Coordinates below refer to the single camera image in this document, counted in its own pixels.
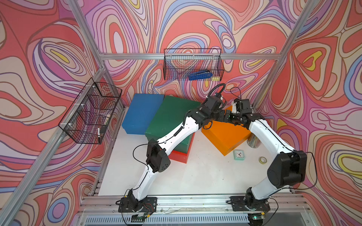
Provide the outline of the orange shoebox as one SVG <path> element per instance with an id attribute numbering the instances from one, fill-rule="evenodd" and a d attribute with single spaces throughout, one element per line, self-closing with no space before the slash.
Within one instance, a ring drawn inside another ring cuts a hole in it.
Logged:
<path id="1" fill-rule="evenodd" d="M 251 136 L 251 132 L 242 126 L 218 121 L 210 122 L 201 132 L 223 156 L 228 155 Z"/>

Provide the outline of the green shoebox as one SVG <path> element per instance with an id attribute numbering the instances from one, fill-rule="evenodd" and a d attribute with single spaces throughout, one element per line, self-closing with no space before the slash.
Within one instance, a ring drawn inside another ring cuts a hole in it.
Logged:
<path id="1" fill-rule="evenodd" d="M 186 113 L 201 105 L 200 102 L 165 96 L 161 106 L 149 124 L 145 136 L 148 140 L 167 135 L 183 122 Z"/>

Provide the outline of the red shoebox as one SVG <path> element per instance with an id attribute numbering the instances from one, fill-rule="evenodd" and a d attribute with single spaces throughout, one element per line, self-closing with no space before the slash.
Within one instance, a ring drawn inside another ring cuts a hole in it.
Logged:
<path id="1" fill-rule="evenodd" d="M 192 143 L 193 143 L 193 140 L 194 140 L 194 136 L 195 135 L 192 134 L 192 136 L 190 138 L 187 153 L 182 153 L 182 152 L 178 152 L 176 150 L 173 150 L 171 152 L 171 154 L 168 156 L 169 159 L 186 164 L 188 162 L 188 158 L 189 158 L 189 155 L 190 155 L 190 151 L 191 151 Z"/>

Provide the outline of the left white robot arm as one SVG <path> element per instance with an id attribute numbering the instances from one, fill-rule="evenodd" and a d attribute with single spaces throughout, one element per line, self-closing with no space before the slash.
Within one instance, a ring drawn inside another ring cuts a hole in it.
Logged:
<path id="1" fill-rule="evenodd" d="M 200 106 L 187 111 L 183 121 L 175 129 L 158 140 L 149 141 L 144 172 L 135 188 L 132 188 L 127 196 L 138 202 L 145 199 L 158 174 L 170 166 L 169 155 L 174 148 L 210 122 L 223 118 L 225 105 L 226 101 L 220 93 L 209 95 Z"/>

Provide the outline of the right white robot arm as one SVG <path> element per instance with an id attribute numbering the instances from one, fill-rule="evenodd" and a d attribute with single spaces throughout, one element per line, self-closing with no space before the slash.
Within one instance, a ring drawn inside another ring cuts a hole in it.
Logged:
<path id="1" fill-rule="evenodd" d="M 246 202 L 265 201 L 269 196 L 305 179 L 307 155 L 287 144 L 259 113 L 254 113 L 248 99 L 236 98 L 228 122 L 241 125 L 255 135 L 273 157 L 267 176 L 248 189 Z"/>

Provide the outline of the metal cup of pencils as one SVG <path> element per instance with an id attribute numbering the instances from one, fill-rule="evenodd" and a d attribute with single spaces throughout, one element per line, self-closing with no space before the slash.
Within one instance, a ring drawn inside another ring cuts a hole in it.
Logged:
<path id="1" fill-rule="evenodd" d="M 249 147 L 256 149 L 259 148 L 261 141 L 255 134 L 251 133 L 250 137 L 247 139 L 247 144 Z"/>

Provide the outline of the blue stapler in basket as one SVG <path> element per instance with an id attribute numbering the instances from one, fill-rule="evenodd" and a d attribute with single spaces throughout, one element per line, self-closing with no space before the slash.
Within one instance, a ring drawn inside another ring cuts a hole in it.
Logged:
<path id="1" fill-rule="evenodd" d="M 209 79 L 211 77 L 213 77 L 213 73 L 210 72 L 209 70 L 201 70 L 201 71 L 193 72 L 193 73 L 189 74 L 189 76 L 188 76 L 189 81 L 204 80 L 204 79 Z"/>

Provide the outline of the small mint green clock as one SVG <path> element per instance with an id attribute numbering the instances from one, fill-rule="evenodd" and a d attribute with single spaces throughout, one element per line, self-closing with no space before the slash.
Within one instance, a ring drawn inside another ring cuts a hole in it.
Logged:
<path id="1" fill-rule="evenodd" d="M 233 157 L 236 161 L 244 161 L 245 160 L 245 154 L 243 150 L 234 150 L 233 151 Z"/>

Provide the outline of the yellow tape roll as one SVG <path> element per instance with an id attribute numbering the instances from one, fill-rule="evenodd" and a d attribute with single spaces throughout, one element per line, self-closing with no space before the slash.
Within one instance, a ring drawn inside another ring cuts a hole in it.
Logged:
<path id="1" fill-rule="evenodd" d="M 263 156 L 259 157 L 258 161 L 259 161 L 260 164 L 266 164 L 267 163 L 267 159 L 265 157 L 263 157 Z"/>

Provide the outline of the blue shoebox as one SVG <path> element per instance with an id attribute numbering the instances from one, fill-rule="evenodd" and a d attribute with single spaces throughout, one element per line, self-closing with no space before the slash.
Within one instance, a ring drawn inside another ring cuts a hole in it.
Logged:
<path id="1" fill-rule="evenodd" d="M 122 123 L 127 134 L 144 135 L 165 95 L 135 94 Z"/>

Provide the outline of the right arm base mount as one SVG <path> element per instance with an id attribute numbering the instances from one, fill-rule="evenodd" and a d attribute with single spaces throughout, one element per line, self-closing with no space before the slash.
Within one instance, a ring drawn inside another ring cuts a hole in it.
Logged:
<path id="1" fill-rule="evenodd" d="M 267 199 L 257 200 L 250 194 L 244 196 L 230 196 L 226 203 L 232 206 L 233 211 L 256 211 L 267 213 L 271 210 Z"/>

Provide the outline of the aluminium rail front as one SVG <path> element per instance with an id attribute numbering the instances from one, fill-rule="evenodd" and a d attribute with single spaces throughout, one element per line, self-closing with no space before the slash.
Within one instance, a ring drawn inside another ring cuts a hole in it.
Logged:
<path id="1" fill-rule="evenodd" d="M 275 194 L 266 207 L 250 211 L 242 194 L 158 195 L 152 207 L 121 213 L 119 196 L 85 198 L 76 226 L 316 226 L 306 199 L 298 194 Z"/>

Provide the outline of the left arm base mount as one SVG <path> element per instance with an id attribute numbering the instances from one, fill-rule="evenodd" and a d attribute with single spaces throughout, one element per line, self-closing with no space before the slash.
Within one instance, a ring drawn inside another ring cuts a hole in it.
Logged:
<path id="1" fill-rule="evenodd" d="M 119 213 L 149 213 L 152 214 L 156 212 L 157 209 L 157 198 L 156 197 L 146 197 L 143 200 L 139 201 L 133 196 L 123 197 L 120 200 L 116 201 L 118 205 Z"/>

